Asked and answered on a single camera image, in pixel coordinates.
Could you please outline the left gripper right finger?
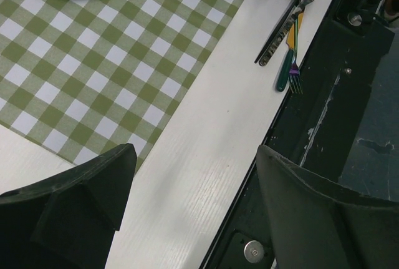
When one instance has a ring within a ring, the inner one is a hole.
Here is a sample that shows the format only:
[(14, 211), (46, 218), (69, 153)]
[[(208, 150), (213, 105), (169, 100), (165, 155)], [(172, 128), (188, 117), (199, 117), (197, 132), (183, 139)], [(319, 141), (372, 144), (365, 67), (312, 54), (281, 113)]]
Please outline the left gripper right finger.
[(256, 167), (279, 268), (398, 268), (398, 202), (343, 187), (266, 145)]

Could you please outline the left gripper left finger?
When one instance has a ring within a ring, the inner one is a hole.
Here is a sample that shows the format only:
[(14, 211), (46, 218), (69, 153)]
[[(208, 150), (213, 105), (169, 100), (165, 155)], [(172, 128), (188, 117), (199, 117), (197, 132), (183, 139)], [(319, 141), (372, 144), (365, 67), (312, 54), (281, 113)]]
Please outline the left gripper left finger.
[(121, 144), (1, 195), (2, 268), (103, 268), (128, 202), (137, 154)]

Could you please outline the green white checkered tablecloth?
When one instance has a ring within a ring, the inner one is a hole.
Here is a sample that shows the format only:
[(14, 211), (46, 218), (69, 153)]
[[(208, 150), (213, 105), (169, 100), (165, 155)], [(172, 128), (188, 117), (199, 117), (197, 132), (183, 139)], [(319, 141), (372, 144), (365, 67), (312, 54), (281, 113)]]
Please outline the green white checkered tablecloth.
[(142, 164), (244, 0), (1, 0), (1, 125)]

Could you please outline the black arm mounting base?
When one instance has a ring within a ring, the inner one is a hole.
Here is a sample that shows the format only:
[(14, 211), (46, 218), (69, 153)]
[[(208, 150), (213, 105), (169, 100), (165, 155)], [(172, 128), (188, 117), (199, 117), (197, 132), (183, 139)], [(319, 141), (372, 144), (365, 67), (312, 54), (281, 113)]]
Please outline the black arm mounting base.
[[(397, 36), (382, 0), (332, 0), (261, 145), (350, 190), (398, 202)], [(279, 268), (256, 158), (202, 268)]]

